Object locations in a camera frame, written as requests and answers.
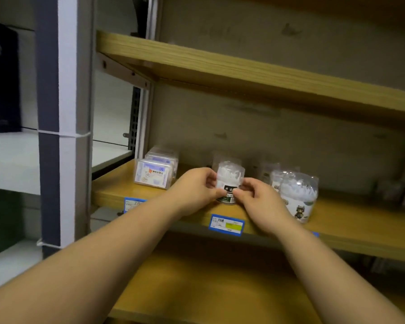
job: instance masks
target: person's right hand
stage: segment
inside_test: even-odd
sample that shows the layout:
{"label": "person's right hand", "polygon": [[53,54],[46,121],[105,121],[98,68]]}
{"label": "person's right hand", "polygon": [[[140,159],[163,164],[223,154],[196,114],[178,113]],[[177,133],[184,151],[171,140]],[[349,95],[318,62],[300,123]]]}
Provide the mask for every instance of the person's right hand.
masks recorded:
{"label": "person's right hand", "polygon": [[279,193],[260,180],[245,178],[242,189],[236,188],[232,192],[249,217],[266,233],[277,234],[279,229],[297,224]]}

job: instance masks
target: white string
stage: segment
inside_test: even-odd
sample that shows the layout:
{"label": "white string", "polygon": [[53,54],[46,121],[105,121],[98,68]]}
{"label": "white string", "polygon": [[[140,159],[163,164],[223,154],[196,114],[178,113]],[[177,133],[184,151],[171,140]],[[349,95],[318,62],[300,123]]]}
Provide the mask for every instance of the white string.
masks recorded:
{"label": "white string", "polygon": [[53,134],[53,135],[58,135],[62,137],[87,137],[92,134],[92,132],[88,132],[86,134],[77,134],[77,133],[61,133],[61,132],[51,132],[51,131],[43,131],[43,130],[38,130],[38,133],[44,133],[44,134]]}
{"label": "white string", "polygon": [[59,247],[57,245],[50,245],[49,243],[45,243],[45,242],[42,241],[42,239],[39,239],[38,242],[36,242],[36,245],[38,247],[46,246],[46,247],[50,247],[50,248],[54,248],[54,249],[60,249],[60,250],[63,249],[63,247]]}

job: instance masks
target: blue price tag holder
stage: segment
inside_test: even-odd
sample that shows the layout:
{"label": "blue price tag holder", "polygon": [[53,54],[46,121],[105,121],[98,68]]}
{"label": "blue price tag holder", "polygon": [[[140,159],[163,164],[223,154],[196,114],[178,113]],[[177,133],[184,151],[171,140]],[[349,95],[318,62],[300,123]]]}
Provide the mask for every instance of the blue price tag holder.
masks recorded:
{"label": "blue price tag holder", "polygon": [[211,214],[209,230],[240,236],[244,229],[244,220]]}
{"label": "blue price tag holder", "polygon": [[123,212],[128,212],[130,209],[135,208],[142,202],[146,202],[146,201],[144,199],[138,199],[138,198],[124,198]]}

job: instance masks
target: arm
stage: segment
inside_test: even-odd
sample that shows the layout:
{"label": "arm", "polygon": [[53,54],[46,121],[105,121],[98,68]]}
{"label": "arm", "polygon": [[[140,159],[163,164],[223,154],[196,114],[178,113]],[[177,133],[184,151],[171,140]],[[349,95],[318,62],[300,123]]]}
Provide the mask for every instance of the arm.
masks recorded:
{"label": "arm", "polygon": [[271,186],[253,178],[243,185],[234,195],[262,230],[279,239],[324,323],[405,324],[395,305],[291,216]]}
{"label": "arm", "polygon": [[102,323],[169,226],[226,195],[216,173],[192,169],[130,210],[0,288],[0,323]]}

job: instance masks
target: shelf bracket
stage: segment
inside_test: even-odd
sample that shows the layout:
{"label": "shelf bracket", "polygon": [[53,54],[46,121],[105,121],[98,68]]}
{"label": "shelf bracket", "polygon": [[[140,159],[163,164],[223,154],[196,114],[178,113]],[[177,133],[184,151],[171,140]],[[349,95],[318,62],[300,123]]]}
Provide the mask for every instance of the shelf bracket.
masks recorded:
{"label": "shelf bracket", "polygon": [[117,77],[123,81],[127,81],[133,86],[139,87],[143,90],[150,89],[150,81],[133,70],[126,68],[113,59],[108,58],[106,55],[97,52],[96,69],[108,75]]}

